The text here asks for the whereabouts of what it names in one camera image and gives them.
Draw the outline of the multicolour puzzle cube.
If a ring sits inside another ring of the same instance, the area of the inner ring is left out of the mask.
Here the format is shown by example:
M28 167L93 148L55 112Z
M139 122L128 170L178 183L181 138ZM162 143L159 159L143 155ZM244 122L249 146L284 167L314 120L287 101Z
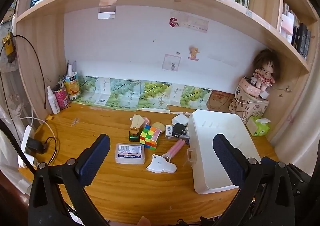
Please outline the multicolour puzzle cube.
M139 136L139 142L140 144L144 145L144 147L155 150L157 148L160 134L161 130L159 128L145 125Z

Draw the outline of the pink case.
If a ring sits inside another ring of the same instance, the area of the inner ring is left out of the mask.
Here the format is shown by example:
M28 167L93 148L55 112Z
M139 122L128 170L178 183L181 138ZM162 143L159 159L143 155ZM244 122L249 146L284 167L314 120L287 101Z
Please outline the pink case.
M240 82L239 82L239 87L242 88L242 90L253 96L253 97L258 97L261 90L259 88L256 88L254 85L252 85L246 77L243 77Z

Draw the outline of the white tape measure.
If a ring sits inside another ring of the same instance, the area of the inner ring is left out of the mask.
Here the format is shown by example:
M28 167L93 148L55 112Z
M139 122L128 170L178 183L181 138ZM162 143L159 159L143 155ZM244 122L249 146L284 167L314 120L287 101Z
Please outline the white tape measure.
M146 170L153 173L175 173L177 167L175 164L168 162L164 157L153 154L152 161Z

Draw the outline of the orange juice carton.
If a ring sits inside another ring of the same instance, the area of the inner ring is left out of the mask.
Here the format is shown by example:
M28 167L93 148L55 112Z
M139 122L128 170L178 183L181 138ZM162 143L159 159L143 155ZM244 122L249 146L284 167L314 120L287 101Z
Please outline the orange juice carton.
M65 87L70 100L75 100L80 95L77 72L72 72L71 76L66 76Z

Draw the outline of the red pen cup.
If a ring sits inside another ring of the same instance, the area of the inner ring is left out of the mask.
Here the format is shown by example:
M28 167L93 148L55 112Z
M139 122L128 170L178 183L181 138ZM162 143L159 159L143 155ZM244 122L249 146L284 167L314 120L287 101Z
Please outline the red pen cup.
M70 100L66 91L65 86L59 87L56 85L53 88L53 92L56 96L59 107L63 110L69 106Z

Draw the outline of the white power strip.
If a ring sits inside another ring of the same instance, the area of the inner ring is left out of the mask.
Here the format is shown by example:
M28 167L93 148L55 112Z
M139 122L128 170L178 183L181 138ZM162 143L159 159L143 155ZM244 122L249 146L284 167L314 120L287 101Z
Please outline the white power strip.
M36 168L39 162L34 156L31 155L31 151L27 147L28 140L30 138L33 139L34 135L35 135L34 129L30 125L27 125L25 128L24 134L23 134L23 139L22 139L22 143L21 143L21 150L24 153L27 160L29 161L29 163L34 168Z

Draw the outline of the yellow duck sticker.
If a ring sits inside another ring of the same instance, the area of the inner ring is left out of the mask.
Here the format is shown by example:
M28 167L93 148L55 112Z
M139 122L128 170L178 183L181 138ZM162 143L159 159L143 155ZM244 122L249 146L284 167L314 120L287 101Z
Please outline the yellow duck sticker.
M198 58L197 58L197 54L200 53L199 49L196 48L196 47L190 47L189 48L189 56L188 56L188 59L189 60L194 60L194 61L198 61Z

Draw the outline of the small white box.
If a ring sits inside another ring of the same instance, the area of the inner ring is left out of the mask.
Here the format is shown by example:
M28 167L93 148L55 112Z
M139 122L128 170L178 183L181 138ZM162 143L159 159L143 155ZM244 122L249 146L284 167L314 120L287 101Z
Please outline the small white box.
M183 126L187 126L189 123L189 118L184 114L179 114L172 119L172 125L182 124Z

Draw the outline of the grape poster sheet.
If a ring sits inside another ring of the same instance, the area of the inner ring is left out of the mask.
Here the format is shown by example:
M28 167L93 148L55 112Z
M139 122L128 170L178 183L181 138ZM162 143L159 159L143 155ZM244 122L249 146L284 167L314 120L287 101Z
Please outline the grape poster sheet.
M169 106L207 110L211 89L150 80L80 76L76 103L114 110L170 112Z

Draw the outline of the round beige tin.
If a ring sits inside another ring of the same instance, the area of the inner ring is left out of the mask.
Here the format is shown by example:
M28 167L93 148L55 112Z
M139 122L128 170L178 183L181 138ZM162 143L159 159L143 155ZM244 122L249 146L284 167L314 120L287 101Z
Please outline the round beige tin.
M163 123L155 122L155 123L152 123L151 126L159 129L161 131L161 134L165 132L165 125Z

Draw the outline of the brown cardboard piece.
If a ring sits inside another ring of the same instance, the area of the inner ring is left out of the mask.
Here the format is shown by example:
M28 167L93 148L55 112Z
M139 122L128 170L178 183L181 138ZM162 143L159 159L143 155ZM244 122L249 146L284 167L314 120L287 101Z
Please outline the brown cardboard piece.
M210 111L229 113L229 105L234 99L234 94L212 90L207 101Z

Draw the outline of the green tissue pack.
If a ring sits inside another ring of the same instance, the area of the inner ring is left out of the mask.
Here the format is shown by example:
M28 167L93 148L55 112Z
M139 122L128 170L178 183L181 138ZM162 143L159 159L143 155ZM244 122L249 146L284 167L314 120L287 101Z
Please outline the green tissue pack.
M254 137L265 136L269 132L271 121L266 118L251 116L246 123L246 127L250 134Z

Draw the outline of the black power adapter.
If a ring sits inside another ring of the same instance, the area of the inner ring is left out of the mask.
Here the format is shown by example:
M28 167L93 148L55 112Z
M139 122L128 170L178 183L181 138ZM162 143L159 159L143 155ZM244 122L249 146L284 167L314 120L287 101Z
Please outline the black power adapter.
M172 129L172 136L180 138L182 135L186 135L187 131L185 130L185 125L176 123Z

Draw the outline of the white spray bottle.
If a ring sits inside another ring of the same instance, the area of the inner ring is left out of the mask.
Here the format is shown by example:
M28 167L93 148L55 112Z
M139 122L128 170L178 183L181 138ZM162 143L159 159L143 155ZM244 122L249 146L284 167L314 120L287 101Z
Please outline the white spray bottle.
M48 94L48 102L54 114L58 114L60 112L60 106L57 102L57 98L53 93L50 86L47 87L47 94Z

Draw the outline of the clear dental floss box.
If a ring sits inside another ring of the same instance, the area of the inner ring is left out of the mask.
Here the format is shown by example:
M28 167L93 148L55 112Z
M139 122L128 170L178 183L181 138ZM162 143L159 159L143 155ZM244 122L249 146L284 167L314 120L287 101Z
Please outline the clear dental floss box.
M144 146L118 143L114 158L118 164L143 165L145 163Z

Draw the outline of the white dotted box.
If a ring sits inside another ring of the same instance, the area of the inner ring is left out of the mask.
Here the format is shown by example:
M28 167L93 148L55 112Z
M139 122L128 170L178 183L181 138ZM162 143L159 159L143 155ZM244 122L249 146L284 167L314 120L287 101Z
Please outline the white dotted box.
M165 126L165 137L167 139L171 139L173 137L172 132L173 132L173 125L166 125Z

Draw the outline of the white plastic storage box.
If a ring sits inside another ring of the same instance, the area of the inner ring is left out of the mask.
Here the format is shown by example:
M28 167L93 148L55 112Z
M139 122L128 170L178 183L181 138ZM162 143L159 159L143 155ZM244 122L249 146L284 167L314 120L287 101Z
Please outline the white plastic storage box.
M188 123L189 144L195 155L193 164L194 189L204 195L236 188L228 172L241 172L241 166L232 157L228 141L240 150L245 160L261 158L240 117L236 114L196 110Z

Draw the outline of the brown haired doll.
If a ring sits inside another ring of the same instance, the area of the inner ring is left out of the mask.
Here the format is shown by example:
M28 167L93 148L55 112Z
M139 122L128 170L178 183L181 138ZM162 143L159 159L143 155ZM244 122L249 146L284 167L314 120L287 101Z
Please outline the brown haired doll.
M251 84L266 91L280 79L280 62L277 55L269 50L262 50L253 60L254 72L251 77Z

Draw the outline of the patterned tote bag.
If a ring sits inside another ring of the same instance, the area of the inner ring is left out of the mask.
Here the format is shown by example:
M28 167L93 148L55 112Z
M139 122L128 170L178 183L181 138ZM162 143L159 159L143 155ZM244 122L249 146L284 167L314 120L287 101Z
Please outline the patterned tote bag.
M240 86L238 86L228 109L232 114L238 115L246 125L250 117L262 117L269 106L269 103L270 102L267 100L247 94Z

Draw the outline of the green bottle gold cap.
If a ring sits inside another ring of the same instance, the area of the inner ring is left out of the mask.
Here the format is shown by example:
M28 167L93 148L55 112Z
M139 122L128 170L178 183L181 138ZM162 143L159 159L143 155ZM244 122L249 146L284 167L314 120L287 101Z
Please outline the green bottle gold cap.
M129 141L139 142L140 141L140 131L139 128L133 127L129 130Z

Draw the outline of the wooden bookshelf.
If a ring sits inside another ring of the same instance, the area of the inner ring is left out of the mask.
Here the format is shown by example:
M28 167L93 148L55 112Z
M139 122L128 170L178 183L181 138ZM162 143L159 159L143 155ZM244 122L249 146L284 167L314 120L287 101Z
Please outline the wooden bookshelf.
M20 75L39 118L44 88L67 62L87 76L167 81L233 93L255 54L279 55L281 76L265 117L274 139L302 97L318 54L319 17L309 0L18 0L16 42ZM196 47L198 61L189 60ZM181 57L162 69L165 54Z

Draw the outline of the beige wedge box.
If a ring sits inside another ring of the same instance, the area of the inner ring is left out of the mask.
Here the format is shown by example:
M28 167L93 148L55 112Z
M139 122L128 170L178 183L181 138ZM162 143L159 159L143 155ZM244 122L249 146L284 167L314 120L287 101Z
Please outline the beige wedge box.
M134 114L132 119L131 119L131 125L130 128L141 128L145 123L145 119L138 115Z

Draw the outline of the pink round packet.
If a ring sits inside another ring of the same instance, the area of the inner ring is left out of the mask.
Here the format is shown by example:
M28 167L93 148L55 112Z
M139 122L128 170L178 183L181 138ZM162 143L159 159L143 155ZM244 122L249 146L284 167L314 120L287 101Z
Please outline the pink round packet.
M150 119L147 117L143 117L144 119L144 125L149 125L150 124Z

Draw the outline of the pink square sticker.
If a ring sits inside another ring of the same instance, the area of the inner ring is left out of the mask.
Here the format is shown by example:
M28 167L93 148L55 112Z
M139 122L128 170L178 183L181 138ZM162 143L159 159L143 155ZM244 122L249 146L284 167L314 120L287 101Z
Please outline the pink square sticker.
M177 55L165 54L162 69L167 71L178 71L181 57Z

